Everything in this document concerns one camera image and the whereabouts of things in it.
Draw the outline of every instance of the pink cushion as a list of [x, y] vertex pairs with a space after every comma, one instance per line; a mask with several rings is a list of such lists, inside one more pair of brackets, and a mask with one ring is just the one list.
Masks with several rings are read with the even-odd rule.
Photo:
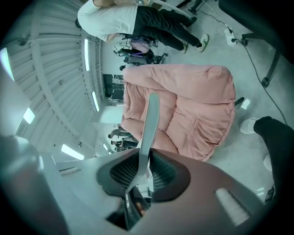
[[148, 98], [160, 100], [153, 147], [205, 161], [228, 134], [235, 116], [231, 73], [221, 66], [144, 65], [124, 70], [122, 127], [142, 138]]

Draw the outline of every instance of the fluorescent light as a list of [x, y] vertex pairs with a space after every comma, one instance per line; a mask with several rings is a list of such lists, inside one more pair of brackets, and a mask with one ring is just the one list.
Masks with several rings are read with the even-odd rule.
[[32, 112], [30, 108], [28, 108], [23, 115], [23, 119], [26, 120], [28, 124], [31, 124], [34, 118], [35, 118], [34, 113]]
[[97, 112], [99, 112], [98, 101], [97, 101], [96, 94], [95, 94], [94, 91], [92, 92], [92, 97], [93, 97], [93, 100], [94, 100], [94, 104], [95, 104], [96, 110], [97, 110]]
[[88, 39], [85, 39], [85, 64], [86, 64], [86, 71], [90, 70], [90, 66], [89, 66], [89, 41]]
[[8, 58], [8, 53], [7, 53], [7, 48], [3, 48], [2, 50], [0, 50], [0, 60], [1, 60], [1, 64], [3, 66], [3, 68], [6, 70], [6, 72], [8, 73], [9, 77], [12, 79], [12, 81], [14, 81], [14, 77], [12, 75], [12, 71], [11, 71], [11, 67], [10, 67], [10, 63], [9, 63], [9, 58]]
[[108, 148], [106, 147], [105, 144], [103, 144], [103, 148], [105, 148], [105, 150], [108, 151]]
[[70, 156], [72, 156], [76, 159], [79, 159], [79, 160], [84, 159], [84, 155], [79, 154], [78, 152], [76, 152], [75, 150], [71, 149], [70, 147], [68, 147], [64, 144], [62, 145], [61, 152], [64, 152], [67, 155], [70, 155]]

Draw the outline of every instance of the concrete floor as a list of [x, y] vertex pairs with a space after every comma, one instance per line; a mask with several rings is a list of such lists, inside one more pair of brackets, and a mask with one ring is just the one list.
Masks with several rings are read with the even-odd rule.
[[[181, 1], [168, 0], [168, 2], [177, 5]], [[208, 0], [208, 3], [223, 21], [233, 29], [237, 39], [241, 39], [242, 34], [250, 33], [248, 29], [220, 10], [218, 1]], [[200, 9], [217, 18], [216, 14], [208, 6], [203, 5]], [[237, 98], [245, 97], [250, 99], [251, 103], [247, 110], [236, 110], [235, 121], [225, 143], [216, 149], [208, 162], [227, 172], [256, 192], [261, 200], [264, 200], [267, 190], [273, 185], [272, 173], [263, 165], [263, 158], [268, 153], [267, 148], [260, 136], [257, 134], [242, 134], [239, 126], [243, 120], [250, 117], [271, 116], [283, 121], [282, 117], [258, 82], [244, 47], [240, 43], [234, 47], [228, 46], [224, 33], [225, 26], [222, 23], [201, 12], [197, 14], [197, 18], [189, 31], [198, 38], [203, 33], [209, 35], [210, 40], [204, 52], [199, 53], [196, 48], [190, 46], [187, 53], [182, 54], [163, 44], [160, 44], [155, 50], [157, 54], [163, 52], [169, 54], [164, 63], [223, 65], [231, 71]], [[265, 41], [257, 39], [251, 39], [247, 49], [260, 79], [263, 79], [270, 67], [275, 49]], [[289, 126], [293, 128], [294, 66], [283, 57], [279, 59], [272, 82], [267, 90], [284, 113]]]

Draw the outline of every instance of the black pants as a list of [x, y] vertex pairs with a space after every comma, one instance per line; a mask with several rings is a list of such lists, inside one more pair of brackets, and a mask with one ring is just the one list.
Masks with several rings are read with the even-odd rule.
[[149, 36], [177, 50], [184, 48], [183, 43], [176, 37], [185, 40], [192, 46], [199, 45], [199, 39], [186, 31], [180, 23], [186, 25], [189, 19], [172, 11], [157, 11], [155, 8], [138, 6], [135, 36]]
[[124, 146], [125, 147], [134, 147], [136, 148], [138, 143], [135, 143], [133, 141], [124, 140]]
[[132, 134], [129, 132], [120, 131], [119, 134], [116, 134], [118, 137], [132, 137]]
[[120, 131], [125, 131], [125, 129], [123, 129], [121, 126], [119, 126], [118, 129], [119, 129]]
[[271, 157], [276, 193], [279, 196], [283, 184], [287, 184], [287, 188], [292, 185], [294, 130], [271, 117], [263, 117], [255, 122], [254, 131], [266, 143]]

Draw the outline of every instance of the white sneaker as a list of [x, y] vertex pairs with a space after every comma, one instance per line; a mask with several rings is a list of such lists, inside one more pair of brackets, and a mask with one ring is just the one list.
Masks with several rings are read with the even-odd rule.
[[181, 52], [183, 52], [183, 54], [185, 54], [188, 49], [188, 44], [183, 43], [183, 45], [184, 45], [184, 48], [181, 50]]
[[254, 124], [255, 122], [259, 120], [259, 118], [249, 118], [246, 119], [244, 122], [242, 122], [240, 126], [240, 131], [244, 134], [254, 134]]
[[270, 154], [266, 155], [265, 159], [263, 160], [263, 164], [266, 167], [266, 169], [268, 169], [269, 171], [272, 171]]
[[200, 42], [202, 44], [201, 47], [196, 47], [198, 51], [202, 52], [206, 48], [207, 44], [209, 41], [209, 36], [208, 34], [203, 34], [202, 38], [200, 39]]

